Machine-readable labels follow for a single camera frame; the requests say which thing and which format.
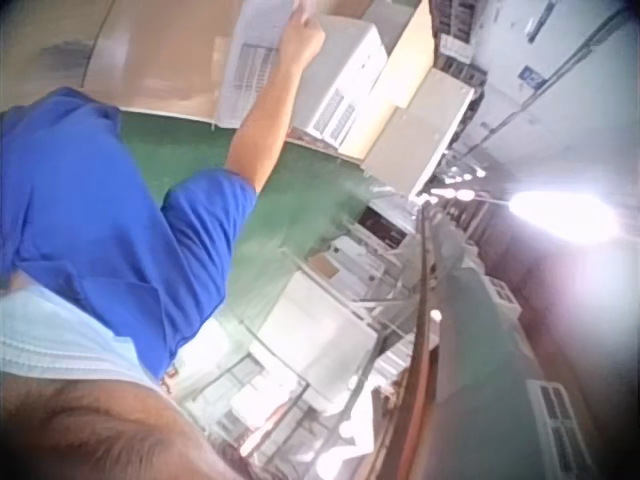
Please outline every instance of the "air conditioner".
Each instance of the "air conditioner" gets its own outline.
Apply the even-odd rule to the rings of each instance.
[[[221,127],[240,126],[277,62],[279,32],[289,10],[264,11],[254,4],[243,9],[234,32],[215,119]],[[319,15],[318,22],[326,39],[302,75],[291,126],[303,138],[337,148],[386,64],[387,53],[372,23],[331,15]]]
[[[595,478],[571,402],[559,383],[527,380],[549,480]]]
[[[502,280],[488,277],[486,275],[482,276],[482,280],[487,286],[487,290],[489,290],[489,294],[493,301],[509,316],[509,318],[517,322],[518,317],[522,312],[522,307],[520,307],[520,304],[513,296],[513,293],[511,293],[511,290],[509,290],[507,284]]]
[[[376,27],[320,15],[326,40],[302,75],[292,126],[338,147],[387,62]]]

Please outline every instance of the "ceiling light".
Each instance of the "ceiling light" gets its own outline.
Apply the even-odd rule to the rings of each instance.
[[[456,193],[456,198],[458,200],[462,200],[463,202],[468,202],[469,200],[473,200],[476,197],[476,192],[473,190],[458,190]]]
[[[453,198],[456,196],[456,191],[453,188],[432,188],[431,193],[444,198]]]

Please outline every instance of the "blue shirt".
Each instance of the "blue shirt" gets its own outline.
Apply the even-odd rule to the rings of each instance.
[[[160,378],[224,300],[256,193],[210,169],[158,208],[119,127],[117,108],[70,88],[3,115],[0,277],[22,270],[131,338]]]

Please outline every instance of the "white face mask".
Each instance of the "white face mask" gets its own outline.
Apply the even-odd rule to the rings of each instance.
[[[117,337],[46,288],[17,285],[0,297],[0,370],[67,380],[124,380],[159,391],[131,339]]]

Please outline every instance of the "person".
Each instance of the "person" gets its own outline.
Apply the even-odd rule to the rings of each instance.
[[[236,478],[158,382],[223,301],[323,41],[298,7],[224,169],[173,187],[161,208],[117,108],[63,88],[3,115],[2,432],[36,478]]]

